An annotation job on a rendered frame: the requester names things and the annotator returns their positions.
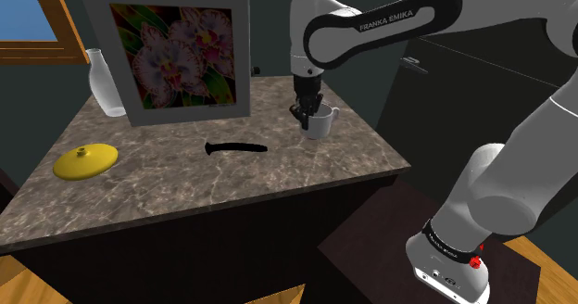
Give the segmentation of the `framed orchid flower picture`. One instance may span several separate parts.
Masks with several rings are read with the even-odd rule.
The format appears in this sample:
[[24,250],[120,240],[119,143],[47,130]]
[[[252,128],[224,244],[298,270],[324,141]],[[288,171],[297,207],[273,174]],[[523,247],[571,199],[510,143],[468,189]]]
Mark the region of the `framed orchid flower picture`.
[[249,116],[249,0],[82,1],[131,126]]

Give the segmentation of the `wooden framed window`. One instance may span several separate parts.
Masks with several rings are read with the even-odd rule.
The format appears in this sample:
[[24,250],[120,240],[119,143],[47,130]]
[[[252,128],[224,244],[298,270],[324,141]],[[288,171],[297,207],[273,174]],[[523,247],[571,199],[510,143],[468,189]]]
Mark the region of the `wooden framed window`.
[[0,65],[86,65],[65,0],[0,0]]

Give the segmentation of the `white glass bottle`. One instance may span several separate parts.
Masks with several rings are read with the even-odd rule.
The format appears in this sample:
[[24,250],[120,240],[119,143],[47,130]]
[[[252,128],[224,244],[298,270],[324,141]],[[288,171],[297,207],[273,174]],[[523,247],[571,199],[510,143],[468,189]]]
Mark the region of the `white glass bottle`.
[[86,53],[90,60],[89,84],[94,99],[107,116],[112,118],[124,116],[126,110],[102,51],[90,48]]

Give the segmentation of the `yellow round lid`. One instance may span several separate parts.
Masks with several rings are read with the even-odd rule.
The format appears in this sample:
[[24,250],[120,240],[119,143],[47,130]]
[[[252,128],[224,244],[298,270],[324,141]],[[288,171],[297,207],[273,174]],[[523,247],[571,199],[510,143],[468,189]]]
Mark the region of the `yellow round lid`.
[[110,169],[118,156],[117,148],[107,144],[79,146],[56,160],[53,174],[66,181],[89,179]]

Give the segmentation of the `black elongated tool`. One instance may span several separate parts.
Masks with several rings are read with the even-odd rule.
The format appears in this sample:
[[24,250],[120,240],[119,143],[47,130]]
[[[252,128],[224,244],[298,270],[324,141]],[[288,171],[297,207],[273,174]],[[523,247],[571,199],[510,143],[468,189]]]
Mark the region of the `black elongated tool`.
[[267,152],[269,149],[264,145],[250,143],[205,143],[205,151],[210,156],[218,151],[242,151],[242,152]]

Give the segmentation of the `dark robot stand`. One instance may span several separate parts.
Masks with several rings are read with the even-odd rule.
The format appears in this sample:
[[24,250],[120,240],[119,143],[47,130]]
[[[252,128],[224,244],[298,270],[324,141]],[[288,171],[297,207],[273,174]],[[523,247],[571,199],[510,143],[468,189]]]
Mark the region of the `dark robot stand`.
[[[371,196],[320,245],[320,251],[371,304],[453,304],[417,279],[405,244],[439,205],[397,180]],[[488,304],[536,304],[540,267],[494,237],[484,242]]]

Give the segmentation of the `dark cabinet with marble top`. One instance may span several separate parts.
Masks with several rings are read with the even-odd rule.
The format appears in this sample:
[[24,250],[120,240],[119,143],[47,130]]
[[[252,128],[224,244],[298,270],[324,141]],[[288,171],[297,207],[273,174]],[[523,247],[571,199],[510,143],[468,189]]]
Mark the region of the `dark cabinet with marble top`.
[[[243,304],[309,281],[320,242],[408,163],[333,91],[330,134],[303,136],[289,76],[256,77],[247,118],[133,127],[88,100],[0,214],[9,254],[73,304]],[[218,151],[205,143],[264,145]],[[53,174],[107,144],[95,177]]]

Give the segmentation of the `white mug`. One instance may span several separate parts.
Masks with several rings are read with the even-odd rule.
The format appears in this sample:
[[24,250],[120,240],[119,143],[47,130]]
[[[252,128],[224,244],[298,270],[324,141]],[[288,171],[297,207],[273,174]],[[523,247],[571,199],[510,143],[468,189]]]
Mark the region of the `white mug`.
[[327,137],[339,114],[340,108],[321,103],[318,111],[313,116],[308,117],[308,128],[306,130],[301,129],[301,133],[312,140]]

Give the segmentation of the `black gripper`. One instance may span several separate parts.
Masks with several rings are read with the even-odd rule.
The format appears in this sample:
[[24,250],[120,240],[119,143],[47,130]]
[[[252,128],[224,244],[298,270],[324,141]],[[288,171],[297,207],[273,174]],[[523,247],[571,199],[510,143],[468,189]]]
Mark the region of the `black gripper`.
[[311,114],[319,111],[323,94],[320,93],[321,76],[301,77],[294,76],[295,103],[289,111],[299,121],[303,130],[308,129]]

